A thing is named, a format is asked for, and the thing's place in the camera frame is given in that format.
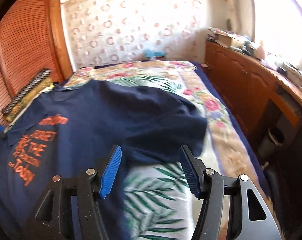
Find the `navy blue printed t-shirt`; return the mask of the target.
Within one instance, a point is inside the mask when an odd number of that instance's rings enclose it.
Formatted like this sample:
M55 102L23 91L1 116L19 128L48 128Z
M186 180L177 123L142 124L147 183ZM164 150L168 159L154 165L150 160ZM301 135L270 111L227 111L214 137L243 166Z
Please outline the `navy blue printed t-shirt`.
M182 145L199 156L206 126L193 103L159 88L97 80L57 86L0 139L0 224L18 239L54 176L77 177L119 145L122 161L101 213L110 239L129 239L123 183L130 167L176 163Z

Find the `palm leaf bed sheet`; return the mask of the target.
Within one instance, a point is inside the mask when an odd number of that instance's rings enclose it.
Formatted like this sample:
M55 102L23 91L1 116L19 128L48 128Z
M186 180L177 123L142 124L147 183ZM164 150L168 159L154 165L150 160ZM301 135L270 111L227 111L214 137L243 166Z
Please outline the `palm leaf bed sheet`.
M179 163L138 166L125 180L131 239L190 239L201 202L193 198Z

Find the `floral quilt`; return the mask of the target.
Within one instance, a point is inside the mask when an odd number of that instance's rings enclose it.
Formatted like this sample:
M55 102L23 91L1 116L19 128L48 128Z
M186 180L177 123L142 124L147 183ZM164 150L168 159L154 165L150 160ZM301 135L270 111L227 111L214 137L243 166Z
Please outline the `floral quilt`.
M107 80L122 86L160 88L186 98L207 120L200 156L205 165L230 177L247 174L263 198L267 198L265 187L259 182L261 171L256 158L232 124L227 107L209 91L208 85L204 84L195 70L196 66L187 61L136 61L104 68L81 68L65 85L75 87L91 79Z

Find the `yellow sunflower folded blanket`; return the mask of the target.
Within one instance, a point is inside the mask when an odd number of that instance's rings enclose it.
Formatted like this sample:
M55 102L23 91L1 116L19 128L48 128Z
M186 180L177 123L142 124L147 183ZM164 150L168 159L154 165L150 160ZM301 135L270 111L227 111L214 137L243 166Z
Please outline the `yellow sunflower folded blanket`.
M3 119L8 124L12 123L17 118L17 116L20 115L22 111L27 108L27 106L32 102L32 100L41 93L41 91L50 88L52 84L53 83L51 78L48 78L43 81L40 85L36 86L28 94L26 94L26 96L24 96L22 100L12 108L10 113L8 113L7 115L3 115Z

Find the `dark circle-patterned folded blanket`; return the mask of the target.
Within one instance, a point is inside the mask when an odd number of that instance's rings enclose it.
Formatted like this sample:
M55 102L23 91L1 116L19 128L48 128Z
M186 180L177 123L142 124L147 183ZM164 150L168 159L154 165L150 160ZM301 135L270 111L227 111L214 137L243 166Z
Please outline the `dark circle-patterned folded blanket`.
M3 115L10 113L12 108L22 100L36 86L40 85L43 81L50 77L51 70L49 68L41 69L18 93L12 98L11 102L1 109Z

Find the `wooden louvered wardrobe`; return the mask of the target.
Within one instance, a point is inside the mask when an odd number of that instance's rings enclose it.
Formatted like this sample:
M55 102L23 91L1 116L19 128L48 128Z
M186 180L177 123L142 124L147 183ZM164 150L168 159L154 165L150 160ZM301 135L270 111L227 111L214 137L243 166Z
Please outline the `wooden louvered wardrobe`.
M54 82L73 74L60 0L17 0L0 22L0 125L1 109L42 68Z

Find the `long wooden sideboard cabinet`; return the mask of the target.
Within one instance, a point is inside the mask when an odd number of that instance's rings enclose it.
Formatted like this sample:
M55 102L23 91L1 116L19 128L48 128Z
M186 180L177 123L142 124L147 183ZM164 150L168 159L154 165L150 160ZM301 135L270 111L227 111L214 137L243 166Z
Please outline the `long wooden sideboard cabinet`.
M302 126L302 91L257 59L212 41L205 45L210 82L260 161L291 143Z

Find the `blue tissue box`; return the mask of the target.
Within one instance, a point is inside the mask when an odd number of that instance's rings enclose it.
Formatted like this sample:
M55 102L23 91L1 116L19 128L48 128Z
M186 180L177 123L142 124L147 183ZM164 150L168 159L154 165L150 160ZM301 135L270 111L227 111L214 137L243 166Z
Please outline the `blue tissue box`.
M160 60L166 58L166 53L164 51L146 49L144 52L144 57L148 60Z

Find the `cardboard box on cabinet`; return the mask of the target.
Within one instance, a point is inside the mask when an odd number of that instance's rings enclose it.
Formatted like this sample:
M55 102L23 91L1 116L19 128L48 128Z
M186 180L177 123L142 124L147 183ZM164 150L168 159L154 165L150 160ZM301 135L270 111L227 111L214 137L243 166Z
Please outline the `cardboard box on cabinet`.
M244 45L246 39L243 36L236 34L222 35L218 34L216 41L225 47L240 48Z

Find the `circle-patterned sheer curtain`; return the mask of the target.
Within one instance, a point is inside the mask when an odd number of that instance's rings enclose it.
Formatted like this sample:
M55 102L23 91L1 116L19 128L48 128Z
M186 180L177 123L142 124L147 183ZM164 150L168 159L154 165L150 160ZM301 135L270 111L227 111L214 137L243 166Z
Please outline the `circle-patterned sheer curtain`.
M209 0L69 0L62 4L76 68L145 59L201 61Z

